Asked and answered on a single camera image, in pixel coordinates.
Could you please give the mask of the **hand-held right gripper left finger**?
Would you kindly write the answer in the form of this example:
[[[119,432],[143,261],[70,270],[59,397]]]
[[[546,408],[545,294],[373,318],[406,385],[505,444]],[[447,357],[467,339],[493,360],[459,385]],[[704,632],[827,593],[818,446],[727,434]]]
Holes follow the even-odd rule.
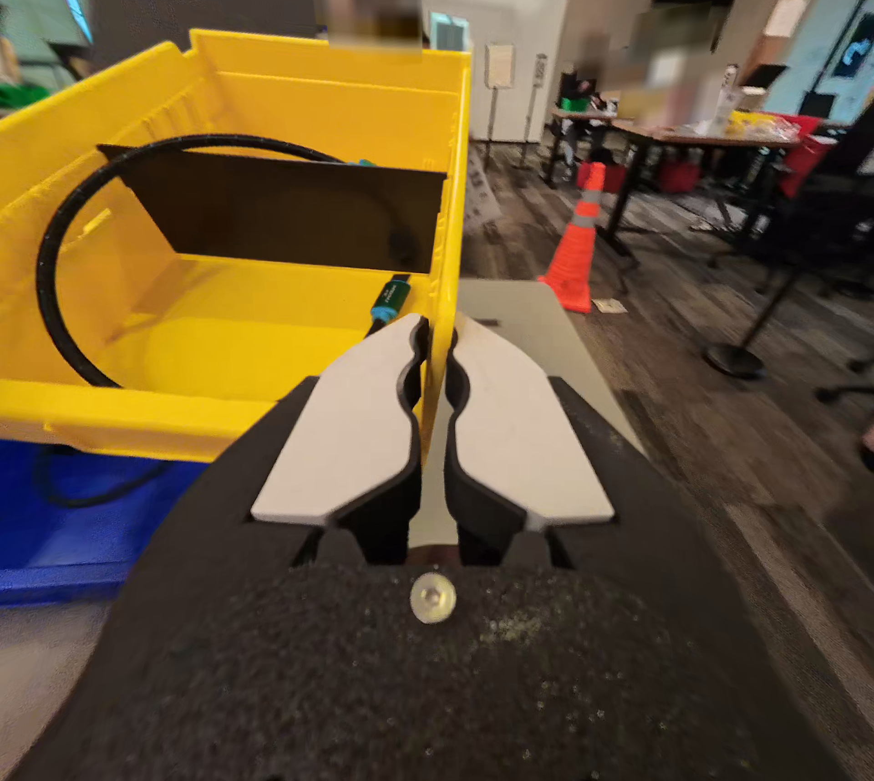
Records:
[[[428,321],[409,313],[366,337],[315,381],[250,515],[258,523],[352,533],[367,562],[407,560],[419,512]]]

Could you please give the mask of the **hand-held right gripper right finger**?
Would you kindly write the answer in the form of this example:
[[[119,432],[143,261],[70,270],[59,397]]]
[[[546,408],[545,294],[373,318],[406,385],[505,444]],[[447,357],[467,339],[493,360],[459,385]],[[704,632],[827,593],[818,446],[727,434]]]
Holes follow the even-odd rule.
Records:
[[[525,532],[600,526],[615,508],[552,379],[464,314],[447,359],[444,491],[465,564],[497,565]]]

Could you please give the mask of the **yellow plastic bin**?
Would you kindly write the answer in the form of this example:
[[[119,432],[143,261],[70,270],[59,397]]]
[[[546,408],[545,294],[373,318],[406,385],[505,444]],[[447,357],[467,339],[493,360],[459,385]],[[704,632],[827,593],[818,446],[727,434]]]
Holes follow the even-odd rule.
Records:
[[[428,437],[462,251],[469,52],[192,30],[2,120],[2,441],[210,462],[366,336],[395,272],[179,253],[119,179],[195,151],[446,175]]]

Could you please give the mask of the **blue plastic bin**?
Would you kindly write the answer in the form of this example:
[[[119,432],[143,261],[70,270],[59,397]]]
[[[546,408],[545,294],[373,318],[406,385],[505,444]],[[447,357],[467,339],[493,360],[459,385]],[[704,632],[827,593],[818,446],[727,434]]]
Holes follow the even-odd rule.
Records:
[[[112,598],[206,468],[2,441],[2,607]]]

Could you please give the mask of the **grey desk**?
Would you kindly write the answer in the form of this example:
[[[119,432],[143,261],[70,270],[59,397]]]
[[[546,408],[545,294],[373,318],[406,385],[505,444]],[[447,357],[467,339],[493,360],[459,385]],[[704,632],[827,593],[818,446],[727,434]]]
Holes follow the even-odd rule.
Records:
[[[614,429],[644,452],[574,319],[543,284],[466,279],[458,308],[493,327],[548,374],[562,377]],[[1,778],[6,779],[66,701],[89,661],[111,600],[1,611]]]

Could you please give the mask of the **orange traffic cone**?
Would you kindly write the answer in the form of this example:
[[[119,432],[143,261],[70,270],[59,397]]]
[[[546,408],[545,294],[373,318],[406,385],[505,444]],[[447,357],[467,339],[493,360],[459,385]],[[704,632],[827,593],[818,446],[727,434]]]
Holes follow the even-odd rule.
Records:
[[[590,273],[595,253],[596,224],[605,185],[606,165],[589,163],[584,171],[574,214],[545,275],[547,285],[566,311],[588,314],[592,308]]]

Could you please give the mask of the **black pole stand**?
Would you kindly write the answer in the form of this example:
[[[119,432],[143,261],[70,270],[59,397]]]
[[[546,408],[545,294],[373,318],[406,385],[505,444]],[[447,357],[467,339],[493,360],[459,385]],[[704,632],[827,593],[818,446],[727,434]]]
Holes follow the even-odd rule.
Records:
[[[702,351],[705,363],[715,371],[735,380],[749,382],[763,379],[767,373],[766,366],[752,352],[752,343],[759,337],[759,334],[776,313],[777,308],[788,297],[803,274],[803,268],[798,266],[787,275],[785,281],[771,296],[738,343],[722,342],[706,345]]]

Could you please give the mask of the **black divider panel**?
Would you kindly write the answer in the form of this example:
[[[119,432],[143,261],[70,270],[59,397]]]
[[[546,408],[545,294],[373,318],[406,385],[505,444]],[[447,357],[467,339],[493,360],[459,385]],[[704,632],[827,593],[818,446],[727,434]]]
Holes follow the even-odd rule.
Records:
[[[179,253],[426,274],[446,175],[176,150],[119,179]]]

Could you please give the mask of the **pictogram sign sheet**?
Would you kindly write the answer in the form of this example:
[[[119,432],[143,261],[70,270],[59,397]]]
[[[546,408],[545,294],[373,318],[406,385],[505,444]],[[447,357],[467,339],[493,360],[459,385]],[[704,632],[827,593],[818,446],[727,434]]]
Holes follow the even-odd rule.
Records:
[[[475,145],[467,149],[463,234],[473,235],[502,216]]]

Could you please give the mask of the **red plastic bin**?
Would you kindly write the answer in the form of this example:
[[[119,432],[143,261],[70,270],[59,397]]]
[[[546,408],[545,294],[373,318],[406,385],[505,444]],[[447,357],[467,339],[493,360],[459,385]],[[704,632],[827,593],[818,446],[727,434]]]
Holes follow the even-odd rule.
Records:
[[[827,121],[820,117],[786,113],[780,114],[779,117],[787,123],[798,126],[798,145],[782,159],[785,171],[778,175],[776,182],[780,194],[787,199],[792,199],[804,179],[836,145],[836,139],[826,134]]]
[[[662,194],[686,194],[698,185],[701,177],[701,163],[687,158],[667,158],[659,164],[656,185]]]

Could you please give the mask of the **wooden table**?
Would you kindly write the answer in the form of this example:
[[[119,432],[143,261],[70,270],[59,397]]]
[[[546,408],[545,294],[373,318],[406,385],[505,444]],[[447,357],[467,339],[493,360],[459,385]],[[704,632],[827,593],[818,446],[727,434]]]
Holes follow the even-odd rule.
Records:
[[[764,177],[765,172],[775,170],[779,161],[801,144],[797,133],[791,131],[788,131],[786,134],[777,132],[751,136],[739,136],[736,134],[707,135],[698,133],[694,127],[690,126],[673,128],[639,126],[629,120],[620,120],[615,116],[610,116],[604,111],[580,112],[564,110],[555,106],[552,108],[552,150],[549,160],[543,168],[543,179],[547,185],[553,185],[554,168],[559,158],[559,138],[561,137],[559,123],[564,121],[590,122],[594,120],[605,122],[608,131],[620,132],[628,139],[628,162],[625,166],[625,174],[620,183],[620,189],[615,195],[615,201],[606,223],[596,226],[596,232],[602,243],[618,259],[626,262],[626,270],[628,271],[636,269],[640,262],[628,245],[621,240],[620,235],[622,233],[655,234],[654,230],[630,227],[623,223],[628,203],[638,188],[640,175],[642,175],[649,150],[652,146],[703,151],[754,149],[766,155],[766,160],[760,171],[761,177]]]

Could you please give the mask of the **black office chair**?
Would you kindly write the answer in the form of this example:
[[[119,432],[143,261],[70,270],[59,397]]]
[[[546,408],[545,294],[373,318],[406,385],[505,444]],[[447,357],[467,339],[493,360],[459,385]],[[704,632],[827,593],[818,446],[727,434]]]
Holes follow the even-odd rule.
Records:
[[[709,260],[746,255],[768,268],[766,284],[780,265],[798,271],[824,271],[841,260],[859,226],[872,221],[873,103],[785,194],[775,185],[753,207],[723,253]]]

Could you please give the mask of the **white sign on post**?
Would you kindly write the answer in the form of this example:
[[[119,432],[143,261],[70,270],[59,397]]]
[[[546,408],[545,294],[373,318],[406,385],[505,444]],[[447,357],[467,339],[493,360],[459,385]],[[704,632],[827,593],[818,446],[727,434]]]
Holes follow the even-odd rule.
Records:
[[[510,90],[515,83],[516,49],[512,44],[488,43],[485,46],[484,79],[489,92],[487,142],[492,143],[500,92]]]

